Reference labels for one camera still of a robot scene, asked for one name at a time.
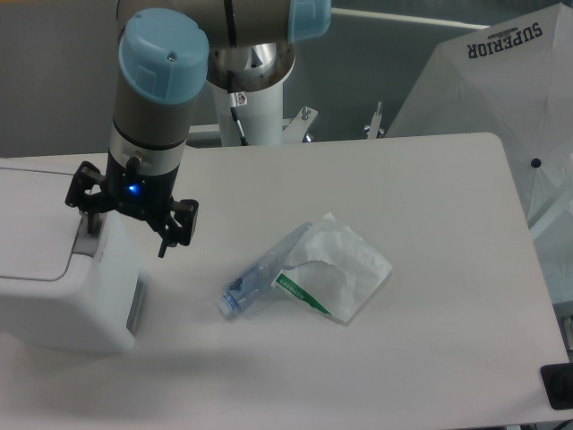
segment light blue joint cap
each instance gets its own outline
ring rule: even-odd
[[[164,105],[192,99],[207,78],[209,42],[197,23],[169,9],[145,9],[127,22],[119,66],[143,97]]]
[[[331,0],[291,0],[288,15],[288,41],[322,36],[330,26]]]

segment clear plastic bottle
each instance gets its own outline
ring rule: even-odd
[[[257,263],[227,287],[217,303],[219,311],[230,319],[242,313],[258,297],[270,290],[283,261],[312,223],[305,222],[265,253]]]

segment crumpled plastic bag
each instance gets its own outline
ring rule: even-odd
[[[391,270],[378,250],[329,213],[301,237],[272,285],[346,325]]]

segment white umbrella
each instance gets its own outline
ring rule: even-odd
[[[568,178],[572,43],[573,10],[556,4],[439,44],[387,136],[497,134],[531,220]],[[573,298],[571,237],[564,242],[561,228],[573,231],[571,213],[535,242],[554,303]]]

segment black object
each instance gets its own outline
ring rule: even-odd
[[[173,199],[177,169],[160,176],[141,176],[137,174],[137,164],[128,161],[128,167],[123,168],[109,154],[104,176],[93,164],[83,161],[73,175],[65,204],[88,215],[90,234],[94,233],[94,219],[100,213],[118,211],[146,221],[162,238],[158,256],[163,258],[168,246],[191,243],[199,204],[195,200]],[[100,192],[92,194],[95,185]]]
[[[569,419],[567,421],[563,421],[561,424],[559,424],[558,426],[555,426],[554,428],[552,428],[552,430],[561,430],[565,427],[567,427],[569,424],[573,423],[573,419]]]
[[[573,409],[573,363],[544,365],[541,377],[552,408]]]
[[[140,318],[141,306],[145,296],[144,293],[146,287],[146,282],[141,277],[139,277],[137,279],[137,284],[135,284],[135,293],[133,294],[132,307],[129,309],[129,315],[127,315],[127,321],[125,322],[125,328],[129,330],[133,336],[135,336],[137,322]]]
[[[235,9],[233,7],[233,0],[224,0],[225,16],[227,17],[227,32],[229,34],[229,45],[231,47],[238,47],[236,44],[236,22],[235,22]]]
[[[231,116],[233,117],[233,121],[235,121],[237,131],[239,132],[239,139],[241,140],[241,146],[249,146],[249,142],[244,135],[243,126],[241,125],[241,120],[239,119],[239,115],[236,113],[236,107],[231,107]]]

